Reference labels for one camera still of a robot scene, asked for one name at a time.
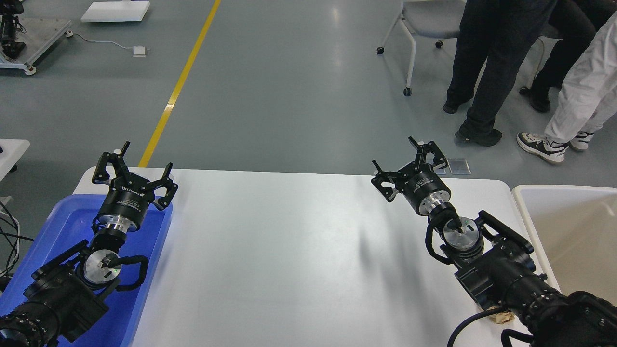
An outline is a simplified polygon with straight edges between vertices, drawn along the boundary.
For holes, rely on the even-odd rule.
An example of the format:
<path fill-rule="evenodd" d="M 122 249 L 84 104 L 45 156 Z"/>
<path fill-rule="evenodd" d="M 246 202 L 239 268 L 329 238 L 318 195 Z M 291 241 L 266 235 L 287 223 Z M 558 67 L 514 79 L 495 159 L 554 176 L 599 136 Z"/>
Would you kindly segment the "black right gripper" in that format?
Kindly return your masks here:
<path fill-rule="evenodd" d="M 417 150 L 415 159 L 398 172 L 384 171 L 372 160 L 376 171 L 371 182 L 388 203 L 400 192 L 418 215 L 428 216 L 451 198 L 450 189 L 433 169 L 434 162 L 447 161 L 447 158 L 434 141 L 418 142 L 411 136 L 408 140 Z"/>

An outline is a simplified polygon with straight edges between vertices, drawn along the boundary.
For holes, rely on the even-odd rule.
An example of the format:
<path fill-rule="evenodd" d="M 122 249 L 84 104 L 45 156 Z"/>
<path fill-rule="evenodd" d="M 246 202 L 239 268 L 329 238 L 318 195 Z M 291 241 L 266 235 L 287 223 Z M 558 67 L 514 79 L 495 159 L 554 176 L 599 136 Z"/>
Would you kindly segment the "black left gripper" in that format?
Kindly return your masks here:
<path fill-rule="evenodd" d="M 130 175 L 124 161 L 129 146 L 130 141 L 126 141 L 119 154 L 115 152 L 101 154 L 91 179 L 93 184 L 110 186 L 101 209 L 97 213 L 97 219 L 100 222 L 108 222 L 114 216 L 119 216 L 129 220 L 130 226 L 125 232 L 137 231 L 141 228 L 148 205 L 153 204 L 159 211 L 167 209 L 178 191 L 178 185 L 170 176 L 173 168 L 171 162 L 165 167 L 161 178 L 154 182 L 148 182 L 148 179 L 142 176 Z M 114 169 L 114 179 L 110 178 L 107 171 L 109 164 Z M 143 191 L 142 187 L 146 185 L 147 190 Z M 162 187 L 165 189 L 165 194 L 157 198 L 155 191 Z"/>

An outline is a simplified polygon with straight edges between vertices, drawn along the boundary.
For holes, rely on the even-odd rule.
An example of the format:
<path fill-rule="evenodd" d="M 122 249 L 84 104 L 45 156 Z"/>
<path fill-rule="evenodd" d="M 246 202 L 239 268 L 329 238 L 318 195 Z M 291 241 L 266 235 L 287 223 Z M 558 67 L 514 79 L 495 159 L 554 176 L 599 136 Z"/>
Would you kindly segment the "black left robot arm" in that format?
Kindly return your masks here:
<path fill-rule="evenodd" d="M 169 163 L 158 180 L 128 169 L 119 153 L 101 154 L 91 179 L 109 191 L 92 221 L 93 238 L 77 242 L 31 275 L 25 301 L 1 317 L 3 347 L 55 347 L 59 338 L 73 342 L 99 321 L 113 292 L 132 291 L 145 283 L 150 259 L 121 256 L 128 233 L 138 231 L 149 206 L 167 209 L 178 191 Z"/>

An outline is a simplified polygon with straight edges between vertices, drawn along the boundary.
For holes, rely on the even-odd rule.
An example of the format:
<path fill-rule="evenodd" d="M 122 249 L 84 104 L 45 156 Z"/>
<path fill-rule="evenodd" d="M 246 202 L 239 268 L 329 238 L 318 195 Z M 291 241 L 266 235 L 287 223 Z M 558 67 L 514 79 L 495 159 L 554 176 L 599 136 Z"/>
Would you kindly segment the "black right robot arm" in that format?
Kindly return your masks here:
<path fill-rule="evenodd" d="M 434 141 L 418 142 L 415 158 L 398 171 L 384 171 L 376 161 L 372 184 L 388 202 L 402 194 L 415 213 L 427 218 L 425 247 L 445 265 L 456 266 L 455 277 L 481 311 L 460 323 L 447 342 L 452 347 L 471 323 L 511 312 L 527 333 L 503 329 L 501 345 L 513 340 L 531 347 L 614 347 L 616 307 L 585 291 L 562 294 L 549 286 L 546 274 L 536 274 L 534 247 L 487 211 L 460 216 L 450 203 L 452 192 L 435 173 L 449 164 Z"/>

